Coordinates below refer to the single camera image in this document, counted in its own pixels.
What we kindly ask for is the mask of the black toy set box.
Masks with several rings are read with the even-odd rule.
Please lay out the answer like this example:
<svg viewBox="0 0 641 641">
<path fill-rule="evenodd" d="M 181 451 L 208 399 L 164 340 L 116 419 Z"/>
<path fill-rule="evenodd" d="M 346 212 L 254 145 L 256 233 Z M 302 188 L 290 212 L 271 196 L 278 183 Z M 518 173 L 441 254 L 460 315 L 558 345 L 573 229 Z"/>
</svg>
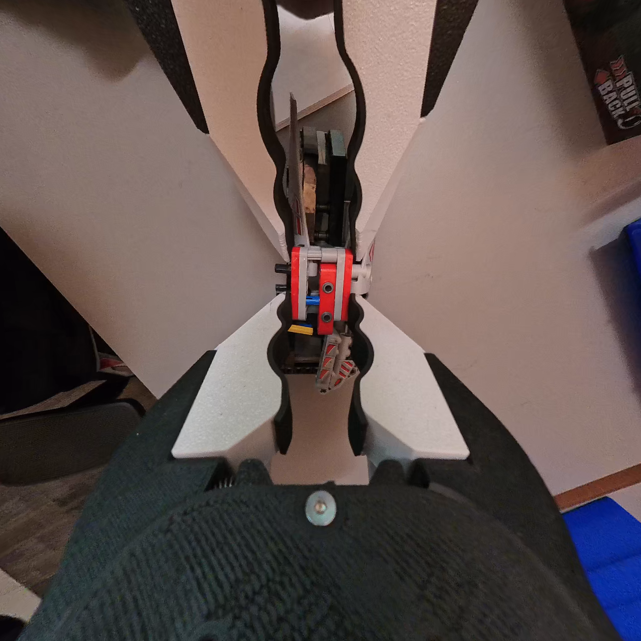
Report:
<svg viewBox="0 0 641 641">
<path fill-rule="evenodd" d="M 564 1 L 606 143 L 640 136 L 640 2 Z"/>
</svg>

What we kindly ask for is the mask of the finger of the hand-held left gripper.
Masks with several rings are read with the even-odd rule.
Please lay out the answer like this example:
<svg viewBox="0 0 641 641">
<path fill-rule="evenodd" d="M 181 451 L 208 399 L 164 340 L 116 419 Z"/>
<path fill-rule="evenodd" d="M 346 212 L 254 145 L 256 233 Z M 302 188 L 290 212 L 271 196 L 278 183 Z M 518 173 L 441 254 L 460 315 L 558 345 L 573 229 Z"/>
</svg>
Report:
<svg viewBox="0 0 641 641">
<path fill-rule="evenodd" d="M 210 138 L 282 257 L 286 226 L 274 202 L 277 170 L 261 136 L 260 78 L 268 59 L 262 1 L 172 1 Z"/>
<path fill-rule="evenodd" d="M 355 187 L 351 243 L 368 252 L 422 122 L 436 1 L 335 1 L 339 54 L 352 80 L 356 119 L 348 145 Z"/>
</svg>

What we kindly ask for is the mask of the person's left hand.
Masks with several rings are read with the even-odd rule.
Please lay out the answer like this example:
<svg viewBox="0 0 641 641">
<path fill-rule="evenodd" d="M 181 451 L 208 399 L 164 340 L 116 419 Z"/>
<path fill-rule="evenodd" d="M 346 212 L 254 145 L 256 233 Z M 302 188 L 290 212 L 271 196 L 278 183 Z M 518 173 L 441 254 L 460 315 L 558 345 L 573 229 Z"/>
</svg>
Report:
<svg viewBox="0 0 641 641">
<path fill-rule="evenodd" d="M 334 11 L 333 1 L 283 0 L 277 1 L 276 4 L 302 20 L 312 20 Z"/>
</svg>

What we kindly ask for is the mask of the brick-built toy truck model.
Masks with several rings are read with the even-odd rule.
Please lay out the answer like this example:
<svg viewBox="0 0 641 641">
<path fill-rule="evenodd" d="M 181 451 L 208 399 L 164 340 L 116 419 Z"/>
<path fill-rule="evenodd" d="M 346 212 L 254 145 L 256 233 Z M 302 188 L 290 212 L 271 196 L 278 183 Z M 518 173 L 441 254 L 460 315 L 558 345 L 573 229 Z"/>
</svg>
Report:
<svg viewBox="0 0 641 641">
<path fill-rule="evenodd" d="M 297 116 L 291 93 L 284 192 L 292 212 L 293 247 L 316 248 L 317 276 L 309 279 L 306 322 L 292 319 L 288 328 L 293 338 L 285 368 L 289 373 L 310 373 L 315 366 L 315 387 L 326 395 L 358 374 L 351 356 L 349 301 L 352 294 L 366 292 L 371 267 L 357 261 L 351 248 L 353 186 L 344 136 L 339 130 L 301 127 Z M 289 294 L 290 259 L 275 268 L 288 277 L 287 288 L 279 286 L 277 291 Z"/>
</svg>

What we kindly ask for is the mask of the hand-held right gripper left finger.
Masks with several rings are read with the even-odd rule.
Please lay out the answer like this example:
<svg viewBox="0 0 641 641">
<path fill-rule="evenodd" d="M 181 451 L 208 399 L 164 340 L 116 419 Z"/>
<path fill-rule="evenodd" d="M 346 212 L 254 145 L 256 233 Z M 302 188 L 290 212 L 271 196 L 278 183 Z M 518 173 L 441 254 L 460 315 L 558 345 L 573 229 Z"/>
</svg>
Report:
<svg viewBox="0 0 641 641">
<path fill-rule="evenodd" d="M 221 457 L 233 470 L 254 459 L 270 469 L 283 384 L 268 346 L 282 327 L 277 311 L 284 299 L 277 295 L 217 346 L 173 445 L 175 459 Z"/>
</svg>

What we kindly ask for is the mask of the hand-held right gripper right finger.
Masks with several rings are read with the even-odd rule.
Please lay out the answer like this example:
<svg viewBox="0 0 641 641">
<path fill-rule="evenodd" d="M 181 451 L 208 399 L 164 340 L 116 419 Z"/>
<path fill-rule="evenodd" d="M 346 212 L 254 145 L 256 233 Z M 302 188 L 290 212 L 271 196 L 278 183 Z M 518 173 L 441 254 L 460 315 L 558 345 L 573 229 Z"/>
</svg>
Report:
<svg viewBox="0 0 641 641">
<path fill-rule="evenodd" d="M 359 373 L 349 444 L 369 471 L 386 460 L 466 460 L 469 448 L 423 348 L 361 295 L 349 301 L 351 356 Z"/>
</svg>

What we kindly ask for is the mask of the red toy brick beam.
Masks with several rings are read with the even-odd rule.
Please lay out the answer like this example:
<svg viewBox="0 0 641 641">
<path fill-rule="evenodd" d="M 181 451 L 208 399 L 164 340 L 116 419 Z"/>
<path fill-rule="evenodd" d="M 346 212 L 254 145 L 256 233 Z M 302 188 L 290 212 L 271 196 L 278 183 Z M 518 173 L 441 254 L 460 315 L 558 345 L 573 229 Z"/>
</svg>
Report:
<svg viewBox="0 0 641 641">
<path fill-rule="evenodd" d="M 317 276 L 317 261 L 313 260 L 315 247 L 311 245 L 292 248 L 290 259 L 290 296 L 292 319 L 306 322 L 309 279 Z"/>
</svg>

